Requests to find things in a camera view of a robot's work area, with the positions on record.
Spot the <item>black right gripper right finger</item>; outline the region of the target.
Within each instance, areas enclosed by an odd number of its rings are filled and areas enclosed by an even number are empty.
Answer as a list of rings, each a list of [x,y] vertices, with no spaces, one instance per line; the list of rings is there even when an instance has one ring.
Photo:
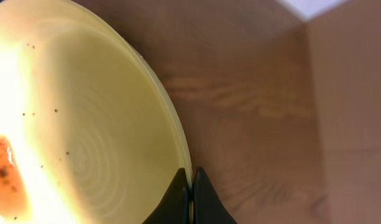
[[[220,201],[202,167],[197,168],[193,181],[193,223],[237,224]]]

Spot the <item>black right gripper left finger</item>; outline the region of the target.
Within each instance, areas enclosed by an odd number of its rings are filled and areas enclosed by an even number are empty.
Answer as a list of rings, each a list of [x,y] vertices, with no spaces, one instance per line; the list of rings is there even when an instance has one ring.
[[[184,168],[177,170],[156,209],[142,224],[189,224],[189,187]]]

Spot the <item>yellow plate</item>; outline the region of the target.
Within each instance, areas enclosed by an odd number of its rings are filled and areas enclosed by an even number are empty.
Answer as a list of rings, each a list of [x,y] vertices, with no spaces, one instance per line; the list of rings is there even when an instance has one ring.
[[[0,2],[0,136],[30,218],[0,223],[143,223],[191,161],[154,71],[73,1]]]

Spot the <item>green yellow sponge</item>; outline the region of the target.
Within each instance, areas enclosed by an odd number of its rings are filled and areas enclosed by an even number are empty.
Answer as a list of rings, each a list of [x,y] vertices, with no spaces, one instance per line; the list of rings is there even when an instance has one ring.
[[[5,221],[30,218],[29,199],[11,143],[0,136],[0,217]]]

